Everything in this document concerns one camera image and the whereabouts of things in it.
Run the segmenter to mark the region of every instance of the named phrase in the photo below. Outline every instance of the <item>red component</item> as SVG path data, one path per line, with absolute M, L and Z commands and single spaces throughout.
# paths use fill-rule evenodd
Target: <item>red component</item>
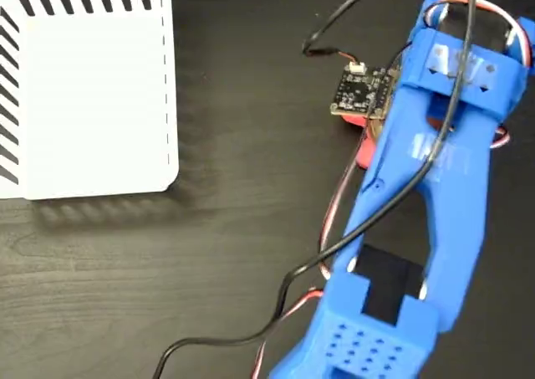
M 352 117 L 350 115 L 343 115 L 342 118 L 350 124 L 362 126 L 363 128 L 366 126 L 366 119 L 364 117 Z M 362 141 L 359 153 L 357 154 L 357 163 L 359 164 L 359 166 L 364 169 L 369 168 L 369 165 L 371 164 L 371 161 L 374 158 L 375 148 L 375 142 L 371 138 L 371 135 L 368 131 L 365 134 L 365 138 Z

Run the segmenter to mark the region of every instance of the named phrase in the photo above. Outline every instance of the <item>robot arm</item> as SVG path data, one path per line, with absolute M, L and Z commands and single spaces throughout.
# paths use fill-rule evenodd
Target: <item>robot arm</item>
M 424 24 L 423 12 L 436 1 L 424 1 L 410 34 L 412 45 L 346 232 L 414 176 L 436 138 L 428 120 L 445 112 L 462 46 L 460 39 Z M 535 23 L 519 22 L 535 42 Z M 472 47 L 455 130 L 420 184 L 430 232 L 427 265 L 357 238 L 334 261 L 308 333 L 271 379 L 416 377 L 438 334 L 454 325 L 485 234 L 489 145 L 522 98 L 532 72 L 519 62 L 518 44 L 508 48 L 502 54 Z

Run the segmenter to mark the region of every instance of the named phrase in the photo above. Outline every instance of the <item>wood grain surface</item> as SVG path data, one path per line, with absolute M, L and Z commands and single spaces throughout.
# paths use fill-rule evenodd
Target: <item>wood grain surface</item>
M 149 379 L 179 337 L 243 335 L 264 323 L 284 272 L 316 252 L 359 134 L 329 116 L 344 61 L 299 55 L 341 1 L 173 0 L 180 180 L 156 195 L 0 202 L 0 378 Z M 535 18 L 533 0 L 491 1 Z M 365 0 L 326 43 L 383 64 L 420 3 Z M 533 101 L 532 87 L 509 120 L 512 144 L 494 153 L 486 246 L 461 318 L 423 378 L 535 369 Z M 421 200 L 369 241 L 425 260 Z M 311 283 L 321 283 L 316 272 L 292 295 Z M 273 335 L 264 377 L 312 313 Z M 164 378 L 246 378 L 254 353 L 185 349 Z

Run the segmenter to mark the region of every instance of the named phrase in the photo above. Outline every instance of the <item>circuit board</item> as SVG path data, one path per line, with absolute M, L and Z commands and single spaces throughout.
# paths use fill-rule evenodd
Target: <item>circuit board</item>
M 384 114 L 389 103 L 394 77 L 384 68 L 366 68 L 348 65 L 331 105 L 333 115 L 366 115 L 371 109 L 373 114 Z

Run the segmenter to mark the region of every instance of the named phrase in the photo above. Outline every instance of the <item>blue 3d-printed part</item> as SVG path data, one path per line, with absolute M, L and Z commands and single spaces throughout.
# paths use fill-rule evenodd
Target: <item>blue 3d-printed part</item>
M 421 167 L 436 138 L 428 117 L 446 111 L 462 41 L 423 24 L 425 0 L 410 34 L 403 68 L 374 160 L 367 171 L 346 233 L 391 199 Z M 535 23 L 521 18 L 532 43 Z M 439 333 L 460 313 L 485 233 L 490 144 L 514 110 L 532 72 L 520 48 L 508 54 L 473 46 L 455 130 L 419 185 L 428 212 L 431 256 L 427 293 L 405 295 L 395 325 L 363 312 L 370 281 L 349 273 L 363 237 L 334 261 L 333 275 L 303 340 L 270 379 L 407 379 L 416 377 Z

